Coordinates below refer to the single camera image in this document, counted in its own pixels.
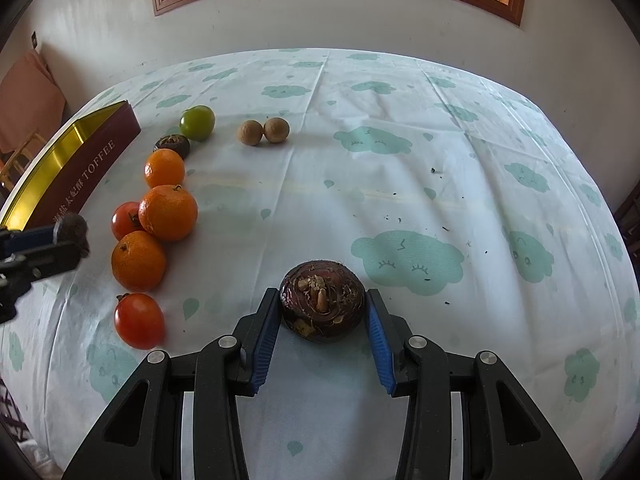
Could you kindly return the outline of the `red tomato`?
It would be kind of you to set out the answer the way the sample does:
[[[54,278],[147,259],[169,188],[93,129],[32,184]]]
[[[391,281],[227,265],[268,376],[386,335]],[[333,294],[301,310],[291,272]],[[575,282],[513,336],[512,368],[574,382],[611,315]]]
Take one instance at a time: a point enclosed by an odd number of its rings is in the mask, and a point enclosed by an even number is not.
[[[139,350],[158,347],[165,338],[163,311],[151,296],[141,292],[117,297],[114,327],[125,344]]]
[[[126,202],[119,205],[112,215],[111,230],[116,240],[121,240],[134,231],[141,231],[139,203]]]

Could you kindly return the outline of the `mandarin orange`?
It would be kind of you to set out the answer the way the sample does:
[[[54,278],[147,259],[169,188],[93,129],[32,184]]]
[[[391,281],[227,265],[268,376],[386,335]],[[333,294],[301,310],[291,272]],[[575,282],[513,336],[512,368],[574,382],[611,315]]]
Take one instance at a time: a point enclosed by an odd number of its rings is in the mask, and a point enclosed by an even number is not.
[[[151,188],[139,205],[142,228],[163,242],[178,242],[191,234],[198,220],[198,204],[181,184]]]
[[[163,245],[144,231],[125,235],[111,255],[114,279],[130,292],[149,292],[162,281],[167,269]]]

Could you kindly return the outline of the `smooth orange kumquat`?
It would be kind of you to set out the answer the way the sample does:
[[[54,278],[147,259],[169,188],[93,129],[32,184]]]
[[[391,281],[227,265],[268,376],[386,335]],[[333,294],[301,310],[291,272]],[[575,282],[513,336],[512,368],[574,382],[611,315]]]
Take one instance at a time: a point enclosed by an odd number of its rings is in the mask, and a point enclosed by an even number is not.
[[[169,148],[154,151],[144,166],[144,180],[149,188],[165,184],[181,184],[185,174],[183,159]]]

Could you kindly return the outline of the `small dark water chestnut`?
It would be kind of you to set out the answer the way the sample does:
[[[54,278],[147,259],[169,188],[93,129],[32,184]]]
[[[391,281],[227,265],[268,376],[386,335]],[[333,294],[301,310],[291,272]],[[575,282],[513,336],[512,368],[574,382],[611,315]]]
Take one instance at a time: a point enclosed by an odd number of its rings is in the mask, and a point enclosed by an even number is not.
[[[171,150],[177,153],[182,159],[186,159],[190,155],[191,143],[186,136],[174,133],[162,136],[154,144],[154,151]]]

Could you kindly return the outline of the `green tomato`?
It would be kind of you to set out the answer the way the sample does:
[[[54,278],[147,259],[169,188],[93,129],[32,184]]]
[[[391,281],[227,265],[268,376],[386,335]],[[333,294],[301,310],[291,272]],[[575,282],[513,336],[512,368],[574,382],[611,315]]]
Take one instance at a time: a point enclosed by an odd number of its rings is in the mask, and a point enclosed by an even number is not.
[[[208,106],[190,107],[180,117],[180,132],[191,141],[204,142],[212,135],[215,120],[215,114]]]

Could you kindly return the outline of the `dark water chestnut with sprout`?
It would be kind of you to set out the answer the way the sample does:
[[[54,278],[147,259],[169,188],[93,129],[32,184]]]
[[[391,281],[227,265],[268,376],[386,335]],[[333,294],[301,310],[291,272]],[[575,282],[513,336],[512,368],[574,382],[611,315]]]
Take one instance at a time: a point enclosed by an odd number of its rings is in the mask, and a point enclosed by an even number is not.
[[[282,322],[311,342],[337,341],[364,318],[366,292],[344,264],[310,260],[294,266],[280,284]]]

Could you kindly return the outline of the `brown longan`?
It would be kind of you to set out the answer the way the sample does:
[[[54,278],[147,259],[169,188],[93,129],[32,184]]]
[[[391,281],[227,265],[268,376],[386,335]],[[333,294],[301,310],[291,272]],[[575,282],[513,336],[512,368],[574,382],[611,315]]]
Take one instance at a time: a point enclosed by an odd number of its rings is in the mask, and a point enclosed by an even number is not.
[[[281,117],[271,117],[264,123],[264,136],[272,144],[284,142],[290,134],[291,127]]]
[[[260,143],[264,135],[264,127],[260,122],[250,119],[242,122],[236,130],[236,138],[239,142],[248,146],[255,146]]]

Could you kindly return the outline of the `large dark water chestnut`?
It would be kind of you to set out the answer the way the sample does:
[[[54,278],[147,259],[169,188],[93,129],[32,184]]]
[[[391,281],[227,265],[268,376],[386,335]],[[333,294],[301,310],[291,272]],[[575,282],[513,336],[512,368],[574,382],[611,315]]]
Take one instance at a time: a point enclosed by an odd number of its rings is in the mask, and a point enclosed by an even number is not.
[[[79,249],[81,258],[88,258],[90,255],[87,235],[88,224],[80,214],[68,212],[55,221],[53,227],[55,244],[73,243]]]

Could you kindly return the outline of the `maroon gold toffee tin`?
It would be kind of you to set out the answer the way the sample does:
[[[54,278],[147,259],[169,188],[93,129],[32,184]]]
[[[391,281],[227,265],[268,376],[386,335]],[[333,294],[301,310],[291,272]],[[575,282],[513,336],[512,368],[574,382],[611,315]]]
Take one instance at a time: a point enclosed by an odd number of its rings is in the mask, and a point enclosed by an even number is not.
[[[78,214],[140,131],[127,101],[72,122],[18,182],[6,200],[1,225],[23,231],[50,226],[70,212]]]

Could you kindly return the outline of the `wooden stool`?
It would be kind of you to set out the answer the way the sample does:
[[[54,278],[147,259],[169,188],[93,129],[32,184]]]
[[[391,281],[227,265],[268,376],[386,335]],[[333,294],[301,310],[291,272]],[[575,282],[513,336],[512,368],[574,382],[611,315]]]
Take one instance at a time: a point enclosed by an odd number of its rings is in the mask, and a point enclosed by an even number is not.
[[[37,144],[36,152],[39,152],[47,141],[40,136],[38,130],[34,130],[26,136],[25,140],[12,152],[6,162],[1,164],[1,187],[6,192],[12,192],[16,182],[21,179],[26,168],[35,158],[32,147]]]

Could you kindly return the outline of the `orange cloth on chair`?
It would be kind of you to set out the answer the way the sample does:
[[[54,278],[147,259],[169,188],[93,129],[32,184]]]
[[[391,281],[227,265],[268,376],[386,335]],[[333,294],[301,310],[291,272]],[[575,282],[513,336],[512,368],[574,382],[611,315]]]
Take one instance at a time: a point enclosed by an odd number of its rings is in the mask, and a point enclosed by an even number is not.
[[[65,98],[34,49],[3,77],[0,99],[2,153],[14,151],[34,131],[47,141],[62,125]]]

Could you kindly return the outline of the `cloud pattern tablecloth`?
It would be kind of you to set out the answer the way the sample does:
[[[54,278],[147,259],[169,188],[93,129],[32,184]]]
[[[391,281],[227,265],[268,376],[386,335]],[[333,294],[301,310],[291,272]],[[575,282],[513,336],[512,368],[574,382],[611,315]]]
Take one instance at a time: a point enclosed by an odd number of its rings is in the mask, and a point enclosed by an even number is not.
[[[114,329],[111,218],[194,105],[217,121],[186,160],[198,222],[153,292],[167,352],[200,350],[288,270],[332,260],[443,349],[497,353],[584,478],[623,451],[639,417],[634,270],[596,182],[524,96],[416,58],[286,49],[154,70],[87,110],[118,101],[141,131],[82,210],[89,257],[35,284],[1,331],[2,378],[59,465],[142,360]],[[271,117],[284,142],[236,138]]]

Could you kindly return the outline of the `dark wooden chair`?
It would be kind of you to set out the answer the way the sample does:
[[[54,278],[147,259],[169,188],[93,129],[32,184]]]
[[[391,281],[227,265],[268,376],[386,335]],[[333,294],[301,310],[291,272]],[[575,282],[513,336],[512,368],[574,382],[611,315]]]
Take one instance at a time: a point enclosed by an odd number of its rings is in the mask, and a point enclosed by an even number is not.
[[[615,222],[623,237],[623,242],[634,267],[636,278],[639,277],[639,242],[640,242],[640,208],[639,195],[631,194],[618,207],[614,214]]]

